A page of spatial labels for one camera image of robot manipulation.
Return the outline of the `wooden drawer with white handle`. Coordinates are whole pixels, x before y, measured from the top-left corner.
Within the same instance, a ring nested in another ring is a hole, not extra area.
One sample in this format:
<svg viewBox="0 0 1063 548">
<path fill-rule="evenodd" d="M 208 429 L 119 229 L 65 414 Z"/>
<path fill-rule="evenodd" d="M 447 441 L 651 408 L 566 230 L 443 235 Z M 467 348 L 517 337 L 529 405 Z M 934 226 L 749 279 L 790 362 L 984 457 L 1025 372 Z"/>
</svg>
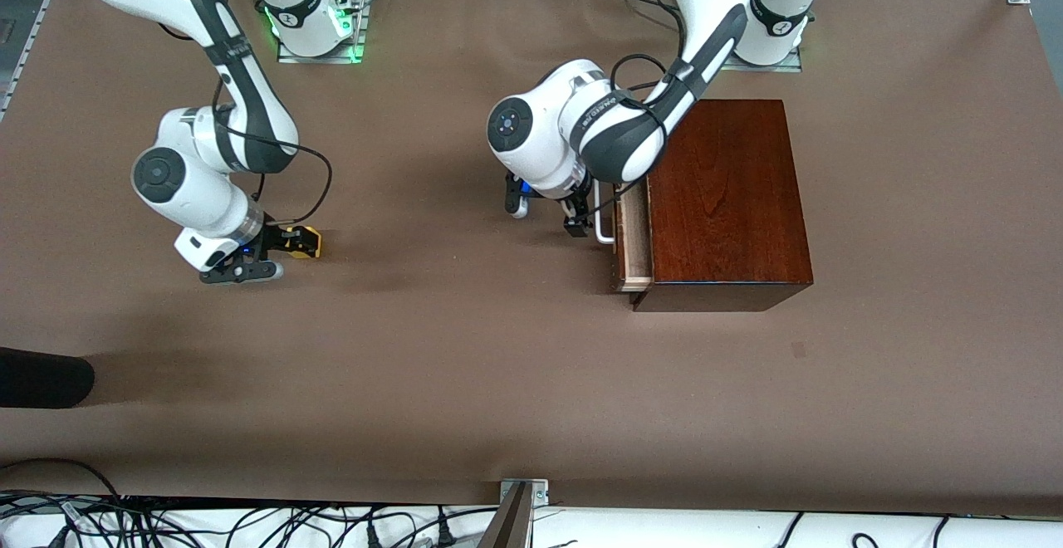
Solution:
<svg viewBox="0 0 1063 548">
<path fill-rule="evenodd" d="M 593 226 L 600 244 L 614 249 L 615 293 L 642 293 L 653 282 L 649 200 L 645 181 L 623 188 L 615 201 L 603 199 L 604 186 L 595 182 L 592 207 L 597 208 Z"/>
</svg>

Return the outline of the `dark brown wooden cabinet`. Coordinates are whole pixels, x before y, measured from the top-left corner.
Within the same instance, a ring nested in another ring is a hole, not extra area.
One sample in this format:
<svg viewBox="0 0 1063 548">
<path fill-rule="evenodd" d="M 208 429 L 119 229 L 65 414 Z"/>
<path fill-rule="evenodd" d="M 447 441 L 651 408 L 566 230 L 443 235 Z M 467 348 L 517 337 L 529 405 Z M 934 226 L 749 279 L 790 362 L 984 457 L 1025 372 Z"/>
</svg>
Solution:
<svg viewBox="0 0 1063 548">
<path fill-rule="evenodd" d="M 783 102 L 703 99 L 648 178 L 653 282 L 635 312 L 766 312 L 814 282 Z"/>
</svg>

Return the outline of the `black cylinder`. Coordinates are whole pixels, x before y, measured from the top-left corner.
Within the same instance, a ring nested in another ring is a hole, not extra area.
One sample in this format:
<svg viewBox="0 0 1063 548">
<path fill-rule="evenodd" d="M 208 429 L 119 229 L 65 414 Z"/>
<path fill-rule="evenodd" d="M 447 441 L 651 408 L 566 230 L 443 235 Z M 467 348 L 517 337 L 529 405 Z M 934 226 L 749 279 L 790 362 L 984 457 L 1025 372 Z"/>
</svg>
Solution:
<svg viewBox="0 0 1063 548">
<path fill-rule="evenodd" d="M 0 408 L 72 409 L 95 381 L 91 363 L 80 356 L 0 346 Z"/>
</svg>

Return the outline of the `dark metal beam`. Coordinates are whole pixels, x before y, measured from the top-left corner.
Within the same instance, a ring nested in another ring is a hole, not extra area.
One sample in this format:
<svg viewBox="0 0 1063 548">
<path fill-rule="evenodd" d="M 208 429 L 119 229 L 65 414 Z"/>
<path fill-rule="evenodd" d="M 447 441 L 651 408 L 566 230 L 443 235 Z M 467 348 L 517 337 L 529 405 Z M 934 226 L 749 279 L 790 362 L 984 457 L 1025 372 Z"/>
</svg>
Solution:
<svg viewBox="0 0 1063 548">
<path fill-rule="evenodd" d="M 532 481 L 510 484 L 476 548 L 528 548 L 535 501 Z"/>
</svg>

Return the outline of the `white sheet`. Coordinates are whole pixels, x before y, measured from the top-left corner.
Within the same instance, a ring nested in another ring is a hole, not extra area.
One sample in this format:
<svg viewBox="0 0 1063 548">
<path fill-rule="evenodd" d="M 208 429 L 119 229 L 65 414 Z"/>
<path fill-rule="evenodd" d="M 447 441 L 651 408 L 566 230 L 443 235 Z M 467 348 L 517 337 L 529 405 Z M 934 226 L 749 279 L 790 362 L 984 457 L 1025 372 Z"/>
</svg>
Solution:
<svg viewBox="0 0 1063 548">
<path fill-rule="evenodd" d="M 0 492 L 0 548 L 476 548 L 494 513 Z M 1063 521 L 549 506 L 528 548 L 1063 548 Z"/>
</svg>

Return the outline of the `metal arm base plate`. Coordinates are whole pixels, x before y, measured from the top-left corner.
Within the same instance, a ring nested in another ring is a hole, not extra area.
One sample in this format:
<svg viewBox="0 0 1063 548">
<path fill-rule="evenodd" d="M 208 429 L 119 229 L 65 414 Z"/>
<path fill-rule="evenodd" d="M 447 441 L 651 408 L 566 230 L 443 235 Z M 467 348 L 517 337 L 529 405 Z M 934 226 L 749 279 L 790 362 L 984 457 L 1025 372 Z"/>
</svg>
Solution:
<svg viewBox="0 0 1063 548">
<path fill-rule="evenodd" d="M 274 25 L 281 63 L 360 64 L 370 19 L 367 11 L 347 3 L 321 8 L 304 28 L 287 30 Z"/>
<path fill-rule="evenodd" d="M 800 74 L 800 46 L 788 47 L 781 54 L 781 48 L 745 47 L 733 51 L 723 64 L 725 71 L 774 72 L 774 74 Z"/>
</svg>

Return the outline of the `silver metal corner bracket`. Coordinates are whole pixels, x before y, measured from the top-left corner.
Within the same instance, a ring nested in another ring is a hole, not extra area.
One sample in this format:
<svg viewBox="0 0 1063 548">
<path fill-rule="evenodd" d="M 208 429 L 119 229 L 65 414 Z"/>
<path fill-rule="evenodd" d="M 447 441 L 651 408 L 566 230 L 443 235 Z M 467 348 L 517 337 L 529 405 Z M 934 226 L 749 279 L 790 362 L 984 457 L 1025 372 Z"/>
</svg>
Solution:
<svg viewBox="0 0 1063 548">
<path fill-rule="evenodd" d="M 521 483 L 532 489 L 532 510 L 542 509 L 550 504 L 549 481 L 546 479 L 527 479 L 527 477 L 506 477 L 500 483 L 500 504 L 504 502 L 509 491 Z"/>
</svg>

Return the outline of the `aluminium table edge rail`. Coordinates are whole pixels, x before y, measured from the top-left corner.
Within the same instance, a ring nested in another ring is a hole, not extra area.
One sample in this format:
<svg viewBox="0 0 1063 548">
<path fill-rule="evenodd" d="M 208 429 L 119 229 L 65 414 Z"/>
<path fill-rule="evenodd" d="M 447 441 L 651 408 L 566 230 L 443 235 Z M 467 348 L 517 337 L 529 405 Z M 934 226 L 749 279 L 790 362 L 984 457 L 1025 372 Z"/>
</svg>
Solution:
<svg viewBox="0 0 1063 548">
<path fill-rule="evenodd" d="M 0 0 L 0 121 L 10 109 L 51 0 Z"/>
</svg>

